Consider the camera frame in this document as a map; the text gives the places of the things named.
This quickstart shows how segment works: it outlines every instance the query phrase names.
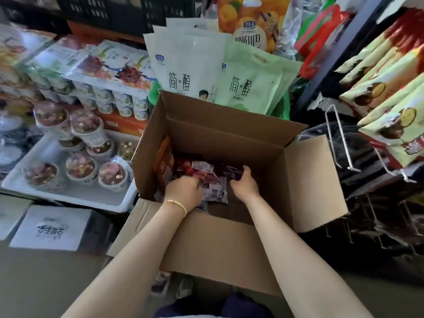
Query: person's left hand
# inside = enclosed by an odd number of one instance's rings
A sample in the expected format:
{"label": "person's left hand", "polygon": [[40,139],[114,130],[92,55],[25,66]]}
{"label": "person's left hand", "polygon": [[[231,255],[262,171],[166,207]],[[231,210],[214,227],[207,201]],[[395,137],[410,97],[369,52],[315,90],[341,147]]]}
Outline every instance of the person's left hand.
{"label": "person's left hand", "polygon": [[203,189],[199,184],[199,179],[190,176],[183,176],[166,186],[165,199],[175,200],[187,209],[187,212],[200,205]]}

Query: green packaging bag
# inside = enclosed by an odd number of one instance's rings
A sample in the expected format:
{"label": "green packaging bag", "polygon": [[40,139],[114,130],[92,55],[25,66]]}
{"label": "green packaging bag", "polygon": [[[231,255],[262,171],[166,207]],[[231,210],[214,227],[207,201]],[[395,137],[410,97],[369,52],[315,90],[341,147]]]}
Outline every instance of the green packaging bag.
{"label": "green packaging bag", "polygon": [[228,40],[215,103],[270,114],[296,77],[301,63]]}

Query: open cardboard box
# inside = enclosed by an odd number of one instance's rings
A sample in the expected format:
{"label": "open cardboard box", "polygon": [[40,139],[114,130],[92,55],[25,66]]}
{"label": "open cardboard box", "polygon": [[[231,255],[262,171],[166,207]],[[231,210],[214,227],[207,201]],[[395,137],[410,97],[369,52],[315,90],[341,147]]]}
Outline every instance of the open cardboard box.
{"label": "open cardboard box", "polygon": [[[174,149],[248,165],[261,195],[296,232],[347,213],[326,136],[293,141],[307,126],[162,91],[133,158],[140,199],[108,254],[119,251],[160,207],[153,163],[165,135]],[[282,295],[246,207],[229,186],[229,204],[183,220],[162,260],[175,271]]]}

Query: yellow snack bag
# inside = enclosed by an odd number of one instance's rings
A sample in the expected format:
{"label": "yellow snack bag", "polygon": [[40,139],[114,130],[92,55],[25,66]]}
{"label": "yellow snack bag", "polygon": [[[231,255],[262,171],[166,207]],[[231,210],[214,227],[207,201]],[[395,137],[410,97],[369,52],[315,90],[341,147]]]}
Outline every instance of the yellow snack bag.
{"label": "yellow snack bag", "polygon": [[273,53],[289,4],[290,0],[218,0],[219,30]]}

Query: forearm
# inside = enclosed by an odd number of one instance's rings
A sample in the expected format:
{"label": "forearm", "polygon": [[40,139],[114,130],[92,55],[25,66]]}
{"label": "forearm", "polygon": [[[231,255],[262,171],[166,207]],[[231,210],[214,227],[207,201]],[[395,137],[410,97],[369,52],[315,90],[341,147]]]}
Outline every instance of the forearm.
{"label": "forearm", "polygon": [[261,197],[247,207],[295,317],[372,317],[344,280]]}
{"label": "forearm", "polygon": [[178,205],[163,204],[63,317],[140,317],[166,248],[183,217]]}

